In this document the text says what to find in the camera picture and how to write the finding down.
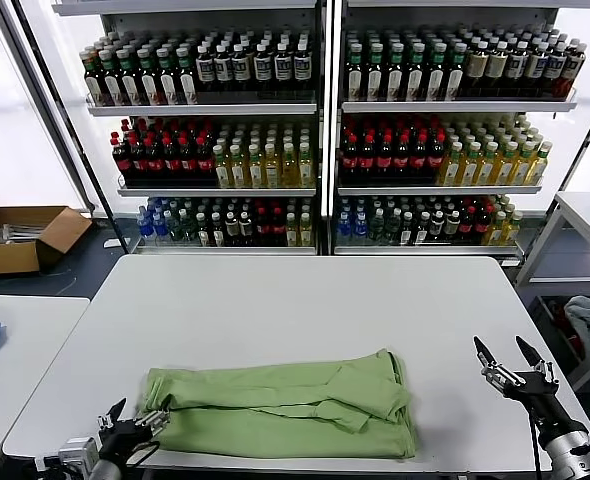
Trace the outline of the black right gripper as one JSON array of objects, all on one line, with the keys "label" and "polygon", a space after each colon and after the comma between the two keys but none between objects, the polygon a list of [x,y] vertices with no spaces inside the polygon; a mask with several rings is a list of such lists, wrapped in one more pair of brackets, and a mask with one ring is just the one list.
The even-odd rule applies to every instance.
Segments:
[{"label": "black right gripper", "polygon": [[537,427],[538,442],[550,443],[554,439],[572,433],[588,433],[581,422],[572,419],[556,397],[559,379],[551,361],[545,361],[539,352],[522,337],[516,343],[523,357],[533,371],[542,379],[524,379],[508,370],[491,354],[478,336],[473,337],[476,356],[482,365],[481,374],[500,393],[506,393],[511,400],[520,402]]}]

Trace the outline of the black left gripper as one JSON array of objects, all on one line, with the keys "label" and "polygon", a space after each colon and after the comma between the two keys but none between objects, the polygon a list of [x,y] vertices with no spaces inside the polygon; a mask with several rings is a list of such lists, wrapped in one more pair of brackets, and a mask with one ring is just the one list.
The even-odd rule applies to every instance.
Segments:
[{"label": "black left gripper", "polygon": [[118,421],[127,399],[113,404],[106,414],[98,417],[102,446],[99,459],[113,464],[127,464],[137,452],[151,448],[155,452],[159,442],[153,439],[151,428],[165,428],[170,421],[167,409],[154,410],[134,421]]}]

